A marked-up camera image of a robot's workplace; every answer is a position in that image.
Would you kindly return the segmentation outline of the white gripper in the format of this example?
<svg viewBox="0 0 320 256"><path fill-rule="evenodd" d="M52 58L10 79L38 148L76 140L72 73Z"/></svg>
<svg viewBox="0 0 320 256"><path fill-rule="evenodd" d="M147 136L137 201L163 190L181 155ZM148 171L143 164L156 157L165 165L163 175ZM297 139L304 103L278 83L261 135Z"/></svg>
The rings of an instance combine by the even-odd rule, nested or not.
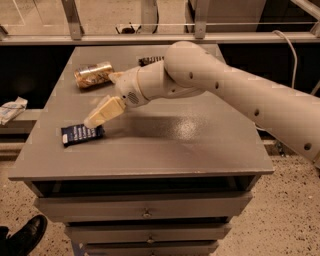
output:
<svg viewBox="0 0 320 256"><path fill-rule="evenodd" d="M139 67L125 72L113 72L108 75L109 80L115 84L118 96L104 97L84 120L87 128L96 128L105 122L124 113L127 107L136 108L149 103L142 94L138 84Z"/></svg>

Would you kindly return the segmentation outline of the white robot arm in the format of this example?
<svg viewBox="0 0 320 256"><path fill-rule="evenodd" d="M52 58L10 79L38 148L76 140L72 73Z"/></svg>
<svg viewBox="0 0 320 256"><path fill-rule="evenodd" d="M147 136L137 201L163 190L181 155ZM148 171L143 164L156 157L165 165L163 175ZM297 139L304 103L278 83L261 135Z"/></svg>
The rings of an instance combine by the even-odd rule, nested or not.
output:
<svg viewBox="0 0 320 256"><path fill-rule="evenodd" d="M211 92L294 152L320 167L320 99L233 68L199 45L179 41L164 59L112 73L117 94L103 98L84 120L95 128L158 98L176 99Z"/></svg>

